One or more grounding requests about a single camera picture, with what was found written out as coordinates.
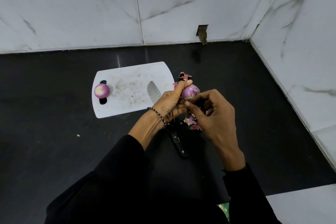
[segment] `cutting board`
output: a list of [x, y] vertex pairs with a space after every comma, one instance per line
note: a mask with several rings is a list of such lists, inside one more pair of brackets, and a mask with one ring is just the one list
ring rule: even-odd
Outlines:
[[[101, 81], [110, 88], [107, 102], [101, 104], [94, 89]], [[153, 106], [147, 86], [153, 81], [160, 93], [174, 90], [173, 76], [164, 62], [98, 71], [92, 85], [92, 105], [97, 118], [134, 112]]]

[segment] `marble tile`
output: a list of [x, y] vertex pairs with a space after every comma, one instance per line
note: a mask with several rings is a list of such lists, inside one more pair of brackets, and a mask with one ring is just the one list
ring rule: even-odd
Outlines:
[[315, 131], [313, 136], [336, 169], [336, 125]]
[[249, 39], [254, 30], [257, 28], [258, 24], [261, 22], [262, 18], [266, 14], [267, 10], [270, 8], [274, 0], [261, 0], [257, 10], [254, 12], [249, 24], [247, 25], [241, 39]]
[[260, 0], [138, 0], [145, 44], [198, 42], [198, 25], [208, 40], [240, 39]]
[[334, 224], [336, 184], [267, 196], [282, 224]]
[[274, 0], [252, 36], [311, 132], [336, 124], [335, 13], [334, 0]]
[[137, 0], [0, 0], [0, 53], [142, 44]]

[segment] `green object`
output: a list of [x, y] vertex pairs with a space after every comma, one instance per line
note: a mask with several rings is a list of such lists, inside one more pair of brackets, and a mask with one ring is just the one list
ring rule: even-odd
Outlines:
[[230, 217], [229, 217], [229, 203], [225, 203], [225, 204], [220, 204], [218, 205], [220, 209], [222, 209], [222, 211], [225, 213], [225, 216], [227, 218], [227, 220], [230, 222]]

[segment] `black bracelet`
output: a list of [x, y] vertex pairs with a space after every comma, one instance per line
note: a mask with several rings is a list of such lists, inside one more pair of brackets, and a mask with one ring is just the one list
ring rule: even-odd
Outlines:
[[157, 110], [155, 110], [153, 107], [147, 107], [147, 110], [146, 110], [146, 111], [148, 111], [149, 109], [152, 109], [154, 112], [157, 113], [158, 116], [160, 116], [160, 118], [161, 118], [163, 124], [165, 125], [163, 128], [166, 128], [166, 127], [167, 127], [167, 124], [166, 124], [166, 122], [163, 120], [161, 114], [159, 114], [159, 112], [158, 112]]

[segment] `knife handle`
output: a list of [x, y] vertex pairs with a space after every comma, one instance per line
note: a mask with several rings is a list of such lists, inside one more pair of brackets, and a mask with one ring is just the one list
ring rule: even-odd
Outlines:
[[167, 131], [168, 131], [168, 134], [169, 134], [169, 137], [170, 139], [172, 140], [174, 146], [175, 146], [175, 149], [177, 150], [180, 158], [183, 158], [183, 159], [186, 159], [189, 157], [189, 155], [187, 154], [187, 151], [185, 150], [184, 146], [182, 145], [182, 142], [180, 140], [180, 138], [178, 137], [174, 127], [173, 127], [173, 124], [170, 123], [168, 126], [167, 126]]

